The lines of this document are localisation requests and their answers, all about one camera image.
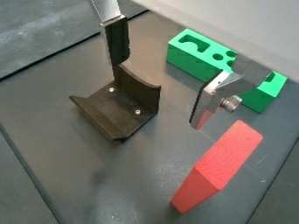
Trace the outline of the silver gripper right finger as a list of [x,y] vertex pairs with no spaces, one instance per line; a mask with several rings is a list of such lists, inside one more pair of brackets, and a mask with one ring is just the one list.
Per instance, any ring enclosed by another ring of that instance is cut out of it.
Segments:
[[270,70],[238,55],[232,63],[232,73],[218,71],[200,88],[193,104],[189,124],[198,130],[218,109],[232,113],[241,103],[238,94],[256,88]]

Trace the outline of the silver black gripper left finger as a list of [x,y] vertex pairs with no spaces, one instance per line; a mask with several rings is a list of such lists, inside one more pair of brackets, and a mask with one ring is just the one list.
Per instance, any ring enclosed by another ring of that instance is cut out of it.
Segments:
[[126,17],[121,14],[117,0],[88,0],[97,16],[101,33],[106,41],[110,65],[120,65],[129,57]]

